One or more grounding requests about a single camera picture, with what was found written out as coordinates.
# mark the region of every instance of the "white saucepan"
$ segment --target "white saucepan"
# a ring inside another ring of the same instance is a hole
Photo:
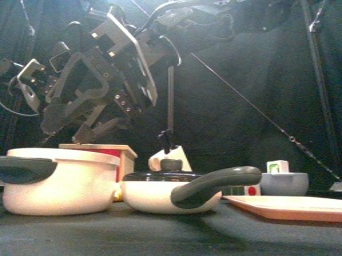
[[[116,190],[114,156],[70,149],[18,148],[0,157],[5,209],[24,215],[105,210]]]
[[[216,206],[221,187],[255,185],[260,178],[261,172],[251,166],[203,176],[184,171],[136,172],[122,178],[122,199],[132,208],[148,213],[199,213]]]

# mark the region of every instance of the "small box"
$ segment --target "small box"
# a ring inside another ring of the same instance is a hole
[[[183,150],[181,146],[177,146],[175,149],[171,149],[169,153],[165,154],[164,150],[160,150],[154,155],[152,155],[148,159],[148,167],[150,171],[160,171],[161,167],[160,167],[160,161],[162,159],[180,159],[183,162],[183,171],[184,172],[192,172],[188,160],[187,160],[187,156]]]
[[[58,148],[85,150],[104,153],[120,158],[120,165],[116,170],[116,182],[121,181],[122,176],[133,172],[134,159],[137,157],[133,150],[126,145],[113,144],[58,144]]]
[[[232,186],[227,187],[221,191],[223,196],[259,196],[260,195],[260,185],[251,186]]]
[[[288,162],[276,160],[267,162],[267,173],[288,173]]]

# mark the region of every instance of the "cutting board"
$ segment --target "cutting board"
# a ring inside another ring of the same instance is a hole
[[[296,196],[224,196],[232,205],[276,220],[342,222],[342,200]]]

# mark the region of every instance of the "white container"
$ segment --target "white container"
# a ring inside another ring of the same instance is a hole
[[[125,203],[136,210],[157,214],[193,214],[211,210],[219,203],[221,193],[199,207],[181,209],[171,202],[171,191],[187,182],[146,182],[122,181],[122,198]]]
[[[8,156],[46,158],[57,162],[52,175],[32,184],[4,186],[5,209],[24,215],[70,215],[105,210],[117,187],[118,158],[80,150],[20,148]]]
[[[120,165],[116,170],[116,182],[121,181],[122,176],[133,172],[136,153],[128,145],[117,144],[58,144],[58,148],[85,150],[108,154],[120,158]]]
[[[267,173],[288,173],[288,162],[284,160],[276,160],[267,162]]]
[[[175,159],[175,160],[181,160],[183,162],[183,171],[185,172],[192,172],[187,156],[183,150],[181,146],[177,146],[176,149],[172,149],[168,154],[164,153],[164,150],[160,150],[154,155],[152,155],[148,159],[148,167],[150,171],[160,171],[160,161],[162,159]]]

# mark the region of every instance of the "cardboard box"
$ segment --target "cardboard box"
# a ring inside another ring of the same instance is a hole
[[[288,162],[276,160],[267,162],[267,173],[288,173]]]

